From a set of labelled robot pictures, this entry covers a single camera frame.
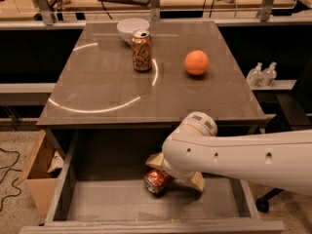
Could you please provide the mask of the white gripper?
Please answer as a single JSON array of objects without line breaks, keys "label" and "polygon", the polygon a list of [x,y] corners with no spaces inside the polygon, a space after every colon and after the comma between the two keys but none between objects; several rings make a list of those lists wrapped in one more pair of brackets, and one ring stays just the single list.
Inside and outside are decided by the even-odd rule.
[{"label": "white gripper", "polygon": [[168,175],[174,178],[189,180],[191,186],[200,192],[204,190],[205,180],[200,172],[194,173],[183,171],[174,165],[171,165],[166,159],[164,159],[162,152],[150,155],[147,158],[145,165],[158,171],[164,170]]}]

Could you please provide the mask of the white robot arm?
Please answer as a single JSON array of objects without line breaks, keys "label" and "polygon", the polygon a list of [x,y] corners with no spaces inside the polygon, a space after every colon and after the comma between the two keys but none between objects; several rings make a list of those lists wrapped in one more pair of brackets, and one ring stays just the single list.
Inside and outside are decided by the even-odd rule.
[{"label": "white robot arm", "polygon": [[213,174],[312,195],[312,131],[218,136],[215,121],[192,112],[146,165],[204,189]]}]

